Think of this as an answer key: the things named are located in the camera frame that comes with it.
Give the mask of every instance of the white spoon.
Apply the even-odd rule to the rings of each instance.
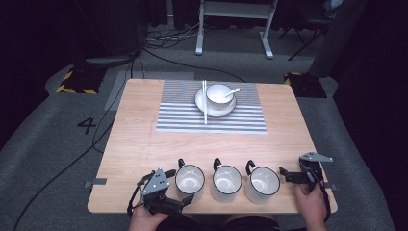
[[[228,93],[226,93],[224,97],[226,98],[226,97],[228,97],[230,94],[233,94],[233,93],[239,92],[239,91],[240,91],[240,89],[231,90],[231,91],[229,91]]]

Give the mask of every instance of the chopsticks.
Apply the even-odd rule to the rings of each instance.
[[[204,124],[207,124],[207,80],[203,81]]]

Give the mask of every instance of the striped placemat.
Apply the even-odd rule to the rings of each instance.
[[[268,133],[255,84],[207,81],[207,86],[212,84],[241,89],[235,94],[237,106],[230,114],[208,117],[207,124],[204,124],[204,114],[195,105],[195,94],[201,90],[202,82],[165,80],[156,130],[260,135]]]

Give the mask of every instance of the person's arm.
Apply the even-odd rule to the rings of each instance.
[[[143,206],[135,209],[130,222],[129,231],[154,231],[168,215],[151,215]]]
[[[316,184],[309,194],[305,194],[300,185],[295,184],[293,187],[297,209],[306,221],[307,230],[326,231],[327,227],[324,223],[326,206],[319,184]]]

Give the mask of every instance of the white mug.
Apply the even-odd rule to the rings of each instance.
[[[252,160],[248,161],[245,169],[249,176],[245,185],[246,197],[255,204],[267,203],[279,191],[278,175],[267,167],[256,167]]]
[[[178,160],[179,169],[177,170],[175,181],[177,186],[177,195],[184,198],[194,195],[191,203],[201,198],[204,188],[205,177],[203,171],[193,165],[186,165],[183,159]]]
[[[231,166],[223,166],[219,158],[214,159],[214,176],[211,194],[221,203],[231,202],[241,188],[242,178],[239,171]]]

